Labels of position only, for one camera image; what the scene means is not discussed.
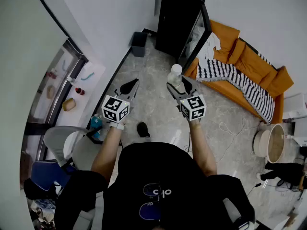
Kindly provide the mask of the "person's right forearm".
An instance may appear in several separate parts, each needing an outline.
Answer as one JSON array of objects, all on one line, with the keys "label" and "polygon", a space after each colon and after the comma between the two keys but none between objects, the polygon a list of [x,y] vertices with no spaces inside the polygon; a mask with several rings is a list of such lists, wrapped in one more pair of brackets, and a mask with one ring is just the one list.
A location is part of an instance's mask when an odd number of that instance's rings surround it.
[{"label": "person's right forearm", "polygon": [[188,121],[194,161],[205,176],[217,175],[217,166],[206,136],[198,119]]}]

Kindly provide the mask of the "grey chair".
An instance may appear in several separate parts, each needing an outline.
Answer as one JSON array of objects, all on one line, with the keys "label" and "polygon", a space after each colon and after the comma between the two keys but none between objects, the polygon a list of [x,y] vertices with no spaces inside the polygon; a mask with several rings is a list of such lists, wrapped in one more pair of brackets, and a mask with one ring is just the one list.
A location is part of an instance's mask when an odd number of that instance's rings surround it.
[{"label": "grey chair", "polygon": [[[66,170],[68,165],[73,162],[76,169],[89,171],[103,144],[102,141],[93,137],[101,129],[102,126],[98,126],[91,131],[76,126],[55,126],[45,133],[44,143],[51,150],[58,165],[63,170]],[[65,141],[69,135],[75,132],[81,133],[83,137],[77,141],[72,149],[71,157],[67,160],[64,156]]]}]

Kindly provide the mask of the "clear plastic bottle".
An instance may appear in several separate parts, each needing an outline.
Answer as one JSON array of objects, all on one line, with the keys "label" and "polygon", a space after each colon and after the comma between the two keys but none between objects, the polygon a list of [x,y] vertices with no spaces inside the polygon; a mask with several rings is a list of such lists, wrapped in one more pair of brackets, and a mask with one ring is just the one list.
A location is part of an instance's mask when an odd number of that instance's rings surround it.
[{"label": "clear plastic bottle", "polygon": [[179,64],[174,64],[171,72],[167,76],[167,82],[174,87],[178,87],[182,82],[182,67]]}]

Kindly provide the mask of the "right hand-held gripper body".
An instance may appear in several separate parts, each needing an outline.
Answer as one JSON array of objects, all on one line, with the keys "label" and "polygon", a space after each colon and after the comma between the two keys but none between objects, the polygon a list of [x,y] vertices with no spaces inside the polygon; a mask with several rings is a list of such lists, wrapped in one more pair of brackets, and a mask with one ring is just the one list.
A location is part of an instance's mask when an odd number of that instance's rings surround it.
[{"label": "right hand-held gripper body", "polygon": [[198,92],[193,94],[175,93],[174,99],[177,102],[178,110],[188,121],[205,116],[206,102],[202,94]]}]

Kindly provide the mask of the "orange sofa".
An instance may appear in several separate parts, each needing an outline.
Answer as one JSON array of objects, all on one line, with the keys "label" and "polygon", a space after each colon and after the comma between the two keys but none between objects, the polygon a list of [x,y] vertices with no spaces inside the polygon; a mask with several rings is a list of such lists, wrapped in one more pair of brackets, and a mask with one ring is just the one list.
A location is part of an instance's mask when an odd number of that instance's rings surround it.
[{"label": "orange sofa", "polygon": [[[219,22],[210,22],[212,32],[219,38],[221,46],[221,50],[214,49],[213,60],[234,65],[236,69],[265,89],[275,101],[271,124],[282,122],[283,94],[294,84],[286,67],[276,69],[263,54],[239,38],[238,29]],[[196,56],[184,75],[196,80],[198,63],[199,59]]]}]

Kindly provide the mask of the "dark-rimmed glasses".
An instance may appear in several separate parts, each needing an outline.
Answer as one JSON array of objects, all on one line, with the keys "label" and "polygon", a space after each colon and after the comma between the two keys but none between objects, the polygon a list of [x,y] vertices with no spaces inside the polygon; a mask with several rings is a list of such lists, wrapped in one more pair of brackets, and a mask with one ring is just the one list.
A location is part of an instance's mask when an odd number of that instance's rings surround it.
[{"label": "dark-rimmed glasses", "polygon": [[149,183],[144,186],[143,194],[149,197],[149,202],[141,205],[139,215],[144,220],[161,221],[165,193],[159,183]]}]

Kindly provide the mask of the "white cloth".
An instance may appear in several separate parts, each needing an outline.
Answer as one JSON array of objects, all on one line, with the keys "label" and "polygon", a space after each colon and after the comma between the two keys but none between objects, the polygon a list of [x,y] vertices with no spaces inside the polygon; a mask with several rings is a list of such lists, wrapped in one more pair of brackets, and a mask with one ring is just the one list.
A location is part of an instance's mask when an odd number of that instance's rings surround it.
[{"label": "white cloth", "polygon": [[207,60],[213,60],[214,49],[221,50],[221,46],[219,38],[212,32],[197,55],[201,66],[206,63]]}]

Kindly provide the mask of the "person's left forearm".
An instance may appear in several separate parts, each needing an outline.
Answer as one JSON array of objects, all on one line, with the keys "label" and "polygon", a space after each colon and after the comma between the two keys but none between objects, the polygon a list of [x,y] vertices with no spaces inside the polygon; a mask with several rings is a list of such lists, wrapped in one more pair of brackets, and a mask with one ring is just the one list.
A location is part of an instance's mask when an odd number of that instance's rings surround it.
[{"label": "person's left forearm", "polygon": [[110,128],[91,167],[91,171],[99,173],[105,178],[107,185],[110,183],[114,170],[122,131],[115,127]]}]

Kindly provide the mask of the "black white striped blanket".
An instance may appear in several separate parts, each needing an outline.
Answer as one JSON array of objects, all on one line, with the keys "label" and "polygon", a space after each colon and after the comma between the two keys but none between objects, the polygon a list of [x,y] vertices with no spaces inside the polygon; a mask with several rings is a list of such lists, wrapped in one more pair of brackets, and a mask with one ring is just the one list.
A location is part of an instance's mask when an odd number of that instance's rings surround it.
[{"label": "black white striped blanket", "polygon": [[196,66],[196,80],[224,95],[270,124],[273,120],[275,101],[269,93],[253,82],[232,64],[216,59]]}]

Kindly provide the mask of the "white shelf unit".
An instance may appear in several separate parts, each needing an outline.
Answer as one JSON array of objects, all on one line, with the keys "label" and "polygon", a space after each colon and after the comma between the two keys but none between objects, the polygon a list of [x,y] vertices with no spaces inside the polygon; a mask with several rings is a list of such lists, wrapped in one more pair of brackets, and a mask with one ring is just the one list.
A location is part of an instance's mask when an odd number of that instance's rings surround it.
[{"label": "white shelf unit", "polygon": [[283,119],[307,117],[307,93],[284,98]]}]

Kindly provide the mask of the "dark grey trash bin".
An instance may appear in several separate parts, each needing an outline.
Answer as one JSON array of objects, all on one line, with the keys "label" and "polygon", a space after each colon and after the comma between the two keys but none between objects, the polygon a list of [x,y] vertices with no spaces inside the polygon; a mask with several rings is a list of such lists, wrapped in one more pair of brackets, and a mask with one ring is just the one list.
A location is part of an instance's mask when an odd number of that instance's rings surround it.
[{"label": "dark grey trash bin", "polygon": [[131,48],[135,57],[144,57],[147,33],[135,32],[132,37]]}]

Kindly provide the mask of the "black mini fridge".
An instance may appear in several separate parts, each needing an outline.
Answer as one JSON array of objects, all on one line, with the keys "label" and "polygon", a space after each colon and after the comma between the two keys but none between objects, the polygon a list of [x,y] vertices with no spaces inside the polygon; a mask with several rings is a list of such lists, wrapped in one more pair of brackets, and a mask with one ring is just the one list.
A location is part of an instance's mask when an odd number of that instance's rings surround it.
[{"label": "black mini fridge", "polygon": [[[173,56],[186,72],[212,33],[206,0],[161,0],[155,48]],[[199,19],[204,32],[191,53],[186,48]]]}]

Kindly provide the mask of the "round beige basket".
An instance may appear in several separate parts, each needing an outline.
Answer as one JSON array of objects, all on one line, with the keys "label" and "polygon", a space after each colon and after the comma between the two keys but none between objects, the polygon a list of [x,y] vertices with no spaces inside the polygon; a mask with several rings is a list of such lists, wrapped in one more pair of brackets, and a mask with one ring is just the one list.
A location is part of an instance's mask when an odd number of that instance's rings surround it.
[{"label": "round beige basket", "polygon": [[284,129],[280,124],[275,124],[270,130],[258,131],[253,141],[255,155],[276,163],[283,153],[284,136]]}]

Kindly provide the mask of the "blue chair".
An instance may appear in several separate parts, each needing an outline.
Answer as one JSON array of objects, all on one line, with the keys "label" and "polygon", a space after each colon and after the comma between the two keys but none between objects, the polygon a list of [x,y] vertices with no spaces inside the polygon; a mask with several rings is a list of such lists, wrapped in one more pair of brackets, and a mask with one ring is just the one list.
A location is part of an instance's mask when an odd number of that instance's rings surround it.
[{"label": "blue chair", "polygon": [[75,171],[77,169],[70,164],[62,168],[56,161],[35,161],[30,179],[42,190],[48,191],[55,182],[64,188]]}]

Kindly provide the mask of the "black bag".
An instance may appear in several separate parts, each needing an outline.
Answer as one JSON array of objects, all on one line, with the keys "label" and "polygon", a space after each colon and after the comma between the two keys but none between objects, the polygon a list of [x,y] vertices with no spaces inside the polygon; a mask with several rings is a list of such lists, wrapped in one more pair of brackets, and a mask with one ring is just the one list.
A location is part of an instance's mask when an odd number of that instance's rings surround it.
[{"label": "black bag", "polygon": [[293,186],[299,186],[301,178],[304,174],[304,166],[298,163],[267,162],[264,168],[270,171],[260,175],[260,179],[262,181],[275,179],[276,177],[278,177]]}]

